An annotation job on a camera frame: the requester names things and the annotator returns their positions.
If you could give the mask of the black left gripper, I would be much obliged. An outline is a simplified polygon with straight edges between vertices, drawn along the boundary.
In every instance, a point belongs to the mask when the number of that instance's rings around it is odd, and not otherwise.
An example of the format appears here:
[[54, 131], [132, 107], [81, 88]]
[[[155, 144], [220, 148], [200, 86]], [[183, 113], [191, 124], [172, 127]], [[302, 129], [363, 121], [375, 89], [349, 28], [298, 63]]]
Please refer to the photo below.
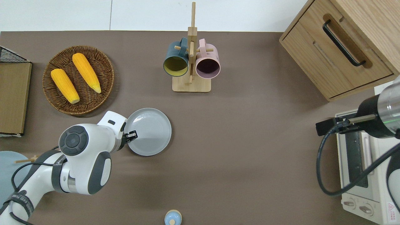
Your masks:
[[121, 150], [125, 146], [126, 143], [130, 143], [138, 138], [136, 130], [125, 133], [125, 126], [126, 126], [126, 123], [124, 123], [122, 125], [121, 130], [120, 130], [122, 132], [122, 138], [121, 138], [121, 144], [119, 146], [119, 150]]

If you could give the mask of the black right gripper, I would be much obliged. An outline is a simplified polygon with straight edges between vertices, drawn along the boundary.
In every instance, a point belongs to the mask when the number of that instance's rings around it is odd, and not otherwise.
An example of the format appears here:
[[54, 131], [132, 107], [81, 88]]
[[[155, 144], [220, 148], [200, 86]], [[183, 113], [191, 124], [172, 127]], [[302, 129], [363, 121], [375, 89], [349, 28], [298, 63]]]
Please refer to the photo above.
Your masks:
[[[380, 95], [364, 100], [358, 107], [356, 117], [374, 115], [375, 118], [355, 123], [359, 131], [365, 131], [375, 138], [399, 139], [399, 102], [383, 100]], [[332, 117], [315, 124], [318, 136], [325, 136], [334, 128], [333, 133], [345, 134], [350, 132], [349, 127], [342, 124], [344, 117]]]

